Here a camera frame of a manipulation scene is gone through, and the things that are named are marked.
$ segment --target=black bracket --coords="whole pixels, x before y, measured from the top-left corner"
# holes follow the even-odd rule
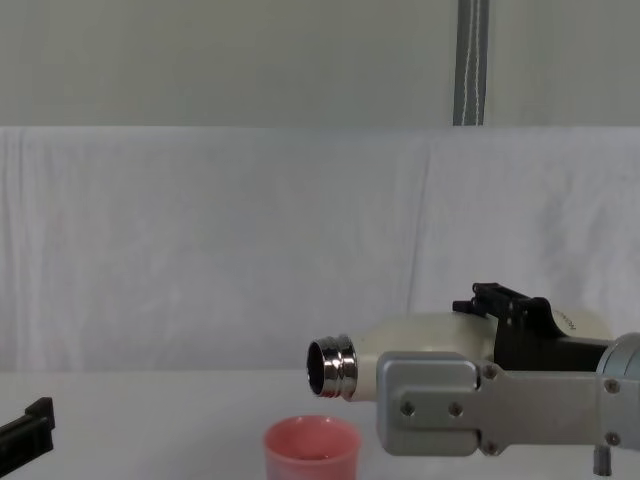
[[[53,400],[43,397],[24,416],[0,427],[0,477],[53,450]]]
[[[453,311],[498,319],[493,361],[505,370],[595,371],[609,342],[566,335],[546,298],[527,297],[498,283],[476,283]]]

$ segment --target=screw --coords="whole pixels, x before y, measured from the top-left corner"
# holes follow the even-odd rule
[[[604,439],[607,441],[609,445],[616,446],[620,445],[620,435],[615,432],[609,432],[604,436]]]
[[[486,365],[482,369],[482,374],[484,375],[485,378],[488,378],[489,380],[493,380],[494,378],[496,378],[496,375],[498,375],[498,370],[493,365]]]
[[[487,442],[484,444],[483,450],[487,455],[496,455],[498,453],[498,446],[493,442]]]
[[[412,417],[413,414],[416,413],[416,407],[414,407],[411,402],[404,402],[400,407],[400,413],[405,417]]]
[[[620,384],[613,379],[605,380],[604,389],[609,393],[615,394],[620,391]]]
[[[456,402],[451,403],[449,405],[449,415],[452,417],[459,417],[462,415],[462,405]]]

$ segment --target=white wall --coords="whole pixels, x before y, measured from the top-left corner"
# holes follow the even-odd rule
[[[492,0],[489,125],[639,125],[640,2]]]
[[[0,124],[440,126],[450,0],[3,0]]]

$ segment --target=cup rim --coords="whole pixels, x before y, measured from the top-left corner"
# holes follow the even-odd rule
[[[274,452],[268,445],[267,445],[267,436],[269,435],[269,433],[271,433],[271,431],[276,428],[279,427],[280,425],[287,423],[287,422],[291,422],[293,420],[298,420],[298,419],[324,419],[324,420],[330,420],[331,422],[334,422],[342,427],[346,427],[347,430],[349,430],[349,432],[354,436],[356,443],[353,447],[353,449],[351,449],[348,452],[345,452],[341,455],[337,455],[335,457],[331,457],[331,458],[323,458],[322,460],[304,460],[301,458],[292,458],[292,457],[287,457],[286,455],[282,455],[280,453]],[[279,460],[283,463],[287,463],[289,465],[306,465],[306,466],[315,466],[315,465],[330,465],[333,463],[339,463],[342,462],[344,460],[346,460],[347,458],[353,456],[354,454],[357,455],[358,451],[360,450],[360,447],[362,446],[362,436],[360,435],[360,432],[358,431],[358,429],[351,423],[347,422],[346,420],[343,420],[341,418],[338,417],[332,417],[330,415],[294,415],[292,417],[287,417],[287,418],[283,418],[282,420],[274,423],[273,425],[271,425],[267,431],[264,433],[264,435],[262,436],[262,445],[264,446],[264,450],[266,452],[266,454],[276,460]]]

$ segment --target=white table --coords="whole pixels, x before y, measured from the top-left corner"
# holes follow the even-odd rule
[[[375,433],[375,405],[316,399],[301,371],[0,374],[0,422],[52,396],[55,449],[8,479],[263,479],[261,436],[290,415],[338,415],[361,428],[362,480],[591,478],[588,447],[518,447],[499,458],[398,458]],[[615,478],[640,454],[614,452]]]

